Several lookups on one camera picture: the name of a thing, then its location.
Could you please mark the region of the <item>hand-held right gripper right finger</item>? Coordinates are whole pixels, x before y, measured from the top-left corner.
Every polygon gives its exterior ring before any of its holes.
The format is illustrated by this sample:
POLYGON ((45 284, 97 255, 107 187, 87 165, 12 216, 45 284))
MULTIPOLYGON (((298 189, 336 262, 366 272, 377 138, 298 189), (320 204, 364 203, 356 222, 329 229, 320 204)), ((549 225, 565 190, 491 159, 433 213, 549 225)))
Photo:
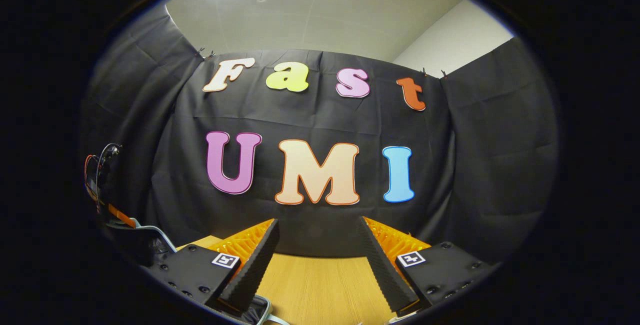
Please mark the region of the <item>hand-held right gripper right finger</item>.
POLYGON ((400 317, 435 311, 461 298, 500 266, 450 241, 427 244, 366 216, 358 224, 375 281, 400 317))

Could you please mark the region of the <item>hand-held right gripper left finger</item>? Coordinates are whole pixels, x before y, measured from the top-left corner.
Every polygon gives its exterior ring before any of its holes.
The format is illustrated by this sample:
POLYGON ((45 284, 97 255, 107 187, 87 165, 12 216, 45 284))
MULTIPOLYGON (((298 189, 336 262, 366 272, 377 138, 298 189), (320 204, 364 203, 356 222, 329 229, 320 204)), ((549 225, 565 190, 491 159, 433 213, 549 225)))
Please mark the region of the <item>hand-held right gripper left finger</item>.
POLYGON ((154 261, 150 274, 188 300, 240 316, 274 255, 279 225, 272 218, 208 247, 188 244, 154 261))

